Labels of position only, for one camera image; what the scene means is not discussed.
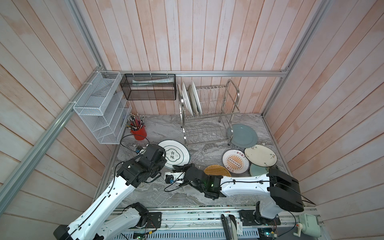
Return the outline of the white plate green characters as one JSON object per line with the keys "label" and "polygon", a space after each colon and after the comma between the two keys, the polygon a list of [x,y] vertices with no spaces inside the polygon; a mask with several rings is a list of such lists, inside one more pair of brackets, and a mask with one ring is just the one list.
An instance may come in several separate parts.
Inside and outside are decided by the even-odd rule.
{"label": "white plate green characters", "polygon": [[166,160],[165,167],[174,170],[174,166],[183,166],[190,163],[190,153],[181,143],[174,140],[164,140],[158,145],[165,149]]}

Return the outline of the cream floral plate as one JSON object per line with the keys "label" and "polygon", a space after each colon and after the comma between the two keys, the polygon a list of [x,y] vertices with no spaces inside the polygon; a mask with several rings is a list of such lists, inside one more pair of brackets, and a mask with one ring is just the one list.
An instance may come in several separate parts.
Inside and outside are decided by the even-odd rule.
{"label": "cream floral plate", "polygon": [[259,167],[271,167],[278,161],[278,157],[275,152],[262,145],[254,145],[251,148],[246,148],[244,153],[246,158],[252,164]]}

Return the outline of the steel two-tier dish rack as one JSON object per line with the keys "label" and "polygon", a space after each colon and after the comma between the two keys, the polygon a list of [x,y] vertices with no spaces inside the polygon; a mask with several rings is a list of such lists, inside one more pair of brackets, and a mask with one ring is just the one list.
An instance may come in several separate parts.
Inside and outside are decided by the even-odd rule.
{"label": "steel two-tier dish rack", "polygon": [[196,87],[203,114],[191,116],[186,108],[182,84],[178,85],[179,109],[184,143],[187,146],[226,142],[227,129],[239,113],[240,91],[233,80],[225,85]]}

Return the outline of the green rim white plate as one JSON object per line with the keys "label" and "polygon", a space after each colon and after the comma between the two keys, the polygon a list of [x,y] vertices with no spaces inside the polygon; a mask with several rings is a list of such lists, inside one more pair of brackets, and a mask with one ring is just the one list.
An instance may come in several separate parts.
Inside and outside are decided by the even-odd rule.
{"label": "green rim white plate", "polygon": [[182,83],[182,93],[183,93],[183,98],[184,98],[184,102],[185,102],[187,110],[189,111],[191,116],[194,116],[194,112],[193,112],[193,109],[191,106],[189,94],[187,92],[187,88],[186,88],[185,83]]}

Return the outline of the large orange sunburst plate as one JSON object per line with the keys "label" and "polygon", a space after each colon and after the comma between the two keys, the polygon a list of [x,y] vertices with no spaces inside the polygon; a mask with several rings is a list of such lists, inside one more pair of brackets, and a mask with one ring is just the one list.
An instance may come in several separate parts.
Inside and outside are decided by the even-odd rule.
{"label": "large orange sunburst plate", "polygon": [[202,107],[201,107],[201,103],[200,103],[200,99],[199,99],[199,95],[198,95],[198,92],[197,92],[197,88],[196,88],[196,86],[195,86],[195,83],[192,82],[192,83],[191,83],[191,86],[192,86],[192,91],[193,91],[193,94],[194,94],[194,97],[195,97],[195,101],[196,101],[196,105],[197,105],[198,113],[199,113],[199,115],[202,115],[202,114],[203,114],[203,111],[202,111]]}

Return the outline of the black round plate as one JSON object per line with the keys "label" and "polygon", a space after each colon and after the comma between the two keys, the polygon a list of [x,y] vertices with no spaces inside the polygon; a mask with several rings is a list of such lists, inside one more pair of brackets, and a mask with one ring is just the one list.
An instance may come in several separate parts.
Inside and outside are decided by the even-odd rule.
{"label": "black round plate", "polygon": [[198,108],[197,108],[197,104],[196,104],[195,95],[194,95],[194,92],[192,89],[192,85],[189,86],[188,92],[189,92],[190,102],[191,102],[191,106],[192,106],[192,109],[194,112],[194,116],[198,116],[199,112],[198,112]]}

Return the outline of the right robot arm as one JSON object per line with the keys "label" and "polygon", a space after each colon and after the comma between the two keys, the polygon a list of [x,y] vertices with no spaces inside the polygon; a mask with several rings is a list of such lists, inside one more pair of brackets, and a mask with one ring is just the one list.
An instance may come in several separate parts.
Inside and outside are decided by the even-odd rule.
{"label": "right robot arm", "polygon": [[237,195],[265,196],[257,207],[265,219],[273,219],[282,211],[304,211],[299,181],[278,169],[256,177],[238,178],[207,175],[194,164],[175,166],[175,170],[182,173],[183,184],[212,200]]}

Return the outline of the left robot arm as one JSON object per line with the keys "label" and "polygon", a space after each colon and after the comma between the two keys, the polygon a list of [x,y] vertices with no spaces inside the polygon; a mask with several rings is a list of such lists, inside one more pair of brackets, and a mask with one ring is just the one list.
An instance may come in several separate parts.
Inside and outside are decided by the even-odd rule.
{"label": "left robot arm", "polygon": [[60,225],[54,236],[57,240],[90,240],[113,210],[141,183],[152,183],[161,176],[166,150],[149,144],[143,154],[117,164],[115,177],[94,203],[69,226]]}

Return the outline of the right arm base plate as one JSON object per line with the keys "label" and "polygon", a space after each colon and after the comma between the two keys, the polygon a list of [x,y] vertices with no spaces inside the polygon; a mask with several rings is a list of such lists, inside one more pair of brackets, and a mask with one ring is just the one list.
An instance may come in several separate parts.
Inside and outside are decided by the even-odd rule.
{"label": "right arm base plate", "polygon": [[239,216],[243,226],[275,226],[281,225],[279,216],[274,219],[257,217],[254,210],[240,210]]}

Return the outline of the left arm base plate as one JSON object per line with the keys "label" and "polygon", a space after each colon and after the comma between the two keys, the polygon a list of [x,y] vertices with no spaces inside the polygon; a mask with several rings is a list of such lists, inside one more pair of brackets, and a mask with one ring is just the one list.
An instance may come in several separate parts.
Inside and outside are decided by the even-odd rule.
{"label": "left arm base plate", "polygon": [[144,220],[145,228],[159,229],[162,223],[162,213],[149,212]]}

